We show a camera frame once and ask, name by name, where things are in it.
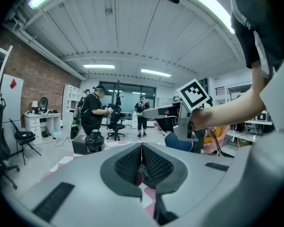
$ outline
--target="white curved ceiling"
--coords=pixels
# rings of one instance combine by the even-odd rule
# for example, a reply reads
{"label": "white curved ceiling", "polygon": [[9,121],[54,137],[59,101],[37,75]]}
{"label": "white curved ceiling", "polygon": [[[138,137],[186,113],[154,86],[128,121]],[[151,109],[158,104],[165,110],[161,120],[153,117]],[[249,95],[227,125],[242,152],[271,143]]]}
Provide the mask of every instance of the white curved ceiling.
{"label": "white curved ceiling", "polygon": [[[229,0],[218,0],[230,13]],[[49,0],[21,8],[24,29],[79,73],[90,78],[175,87],[193,78],[219,76],[243,67],[235,35],[196,0]],[[141,68],[171,74],[141,73]]]}

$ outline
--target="grey floor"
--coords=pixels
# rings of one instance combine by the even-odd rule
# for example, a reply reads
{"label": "grey floor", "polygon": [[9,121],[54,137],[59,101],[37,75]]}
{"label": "grey floor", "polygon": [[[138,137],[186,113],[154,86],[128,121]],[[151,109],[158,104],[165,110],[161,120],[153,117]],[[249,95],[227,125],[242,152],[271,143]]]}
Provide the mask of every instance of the grey floor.
{"label": "grey floor", "polygon": [[[100,131],[106,138],[108,132],[106,127],[101,126]],[[120,137],[120,140],[122,141],[133,141],[137,138],[138,134],[137,130],[132,129],[131,126],[126,126],[124,129],[120,130],[120,133],[125,134],[125,137]],[[156,142],[157,144],[165,145],[164,136],[162,136],[161,132],[158,131],[157,128],[149,128],[146,133],[147,137],[142,138],[144,141],[149,140]],[[38,183],[52,167],[54,167],[63,157],[72,151],[71,142],[68,140],[64,142],[64,138],[68,137],[69,134],[70,129],[63,128],[58,135],[55,135],[55,137],[61,138],[61,141],[57,142],[57,140],[54,140],[52,137],[48,137],[43,138],[43,144],[33,146],[42,156],[39,156],[36,152],[30,149],[29,146],[26,146],[26,165],[24,165],[21,154],[19,154],[19,156],[12,156],[6,164],[8,166],[18,165],[20,167],[20,172],[11,170],[8,175],[16,183],[18,189],[14,190],[12,184],[3,177],[0,183],[2,191],[6,194],[13,195],[17,199],[21,199],[28,189]]]}

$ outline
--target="office chair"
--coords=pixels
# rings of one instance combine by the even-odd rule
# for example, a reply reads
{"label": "office chair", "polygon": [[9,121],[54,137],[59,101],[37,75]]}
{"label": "office chair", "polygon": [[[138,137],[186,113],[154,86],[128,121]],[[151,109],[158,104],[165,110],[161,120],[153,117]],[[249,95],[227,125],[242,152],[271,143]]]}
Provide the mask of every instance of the office chair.
{"label": "office chair", "polygon": [[6,179],[8,179],[12,184],[13,188],[17,189],[17,185],[14,183],[14,181],[7,175],[7,172],[16,169],[17,172],[20,171],[20,168],[15,166],[6,166],[3,161],[8,160],[10,156],[10,149],[7,145],[5,139],[4,139],[4,129],[2,128],[2,118],[3,118],[3,111],[6,104],[4,99],[2,98],[2,94],[0,94],[0,179],[4,176]]}
{"label": "office chair", "polygon": [[[120,112],[121,112],[121,110],[117,111],[117,113],[115,111],[112,113],[112,117],[110,119],[110,124],[107,126],[108,129],[113,129],[113,130],[115,129],[115,121],[118,122],[120,120]],[[117,140],[120,140],[119,135],[123,135],[123,137],[125,136],[124,134],[118,133],[119,130],[125,128],[125,125],[122,124],[122,121],[123,120],[121,119],[121,123],[117,123],[117,129],[116,129],[117,131],[116,132],[114,131],[114,132],[111,132],[111,133],[110,132],[107,133],[107,135],[108,135],[108,137],[106,138],[107,140],[110,137],[115,136],[115,133],[117,133]]]}
{"label": "office chair", "polygon": [[32,141],[34,141],[36,139],[35,135],[33,134],[33,132],[31,132],[31,131],[19,131],[19,129],[17,128],[15,123],[11,119],[9,119],[9,121],[12,123],[12,125],[14,126],[14,128],[16,130],[16,133],[15,133],[14,137],[16,139],[17,156],[18,156],[18,153],[19,153],[19,151],[18,151],[18,144],[20,146],[22,146],[21,153],[22,153],[22,156],[23,156],[24,165],[26,165],[26,163],[25,163],[25,158],[24,158],[24,148],[23,148],[23,145],[28,145],[31,149],[33,149],[35,152],[37,152],[41,156],[41,154],[38,151],[36,151],[36,149],[29,144],[30,142],[32,142]]}

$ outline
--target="red brick wall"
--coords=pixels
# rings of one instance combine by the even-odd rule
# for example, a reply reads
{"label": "red brick wall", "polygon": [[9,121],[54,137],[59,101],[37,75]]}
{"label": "red brick wall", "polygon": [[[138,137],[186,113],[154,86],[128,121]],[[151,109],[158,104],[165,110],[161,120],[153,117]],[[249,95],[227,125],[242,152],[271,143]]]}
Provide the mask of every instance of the red brick wall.
{"label": "red brick wall", "polygon": [[24,80],[21,96],[21,114],[31,110],[33,100],[47,97],[48,108],[62,112],[64,85],[80,88],[80,80],[53,64],[30,48],[7,29],[0,30],[0,47],[13,48],[5,65],[4,73]]}

